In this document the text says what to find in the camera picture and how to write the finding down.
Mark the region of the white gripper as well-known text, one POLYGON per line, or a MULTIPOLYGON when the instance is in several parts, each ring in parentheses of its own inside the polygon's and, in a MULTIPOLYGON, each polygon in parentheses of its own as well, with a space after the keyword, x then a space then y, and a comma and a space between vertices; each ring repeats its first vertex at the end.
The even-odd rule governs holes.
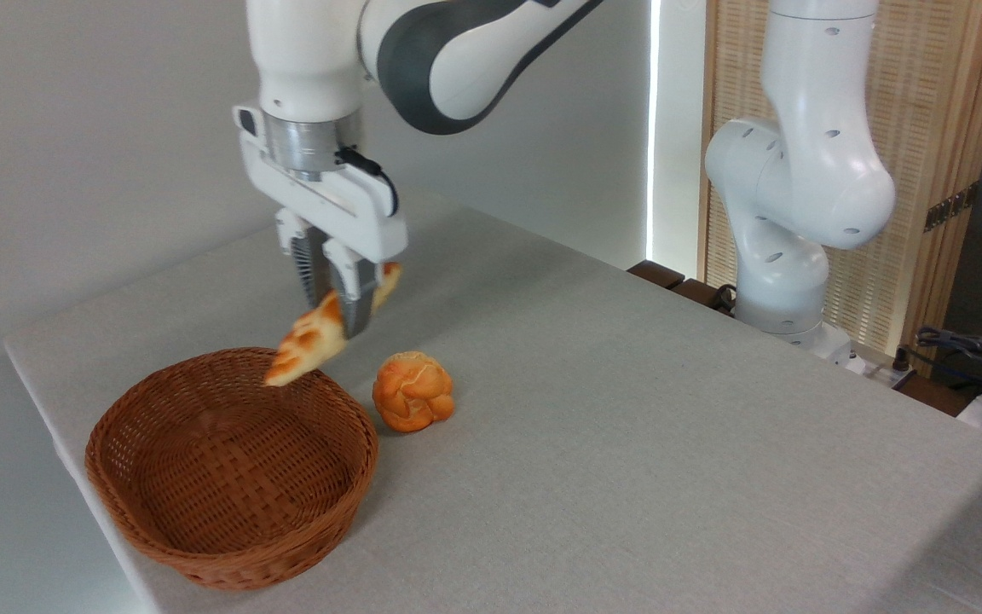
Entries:
POLYGON ((323 171, 320 180, 303 180, 269 155, 261 109, 234 106, 233 114, 246 175, 283 207, 275 215, 278 241, 292 257, 308 307, 319 307, 334 287, 344 337, 358 337, 369 326, 378 290, 374 262, 393 259, 408 245, 404 214, 392 211, 393 190, 351 165, 323 171))

